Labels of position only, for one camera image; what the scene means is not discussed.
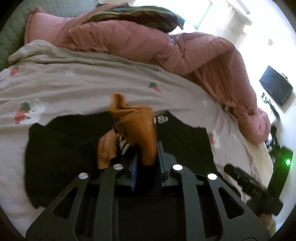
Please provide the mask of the person's right hand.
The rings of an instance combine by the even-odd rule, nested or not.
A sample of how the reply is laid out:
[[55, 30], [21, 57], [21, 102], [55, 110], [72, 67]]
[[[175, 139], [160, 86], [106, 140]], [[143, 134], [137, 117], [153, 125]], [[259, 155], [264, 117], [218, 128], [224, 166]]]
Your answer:
[[276, 221], [273, 219], [271, 214], [263, 213], [259, 216], [259, 220], [270, 232], [275, 232]]

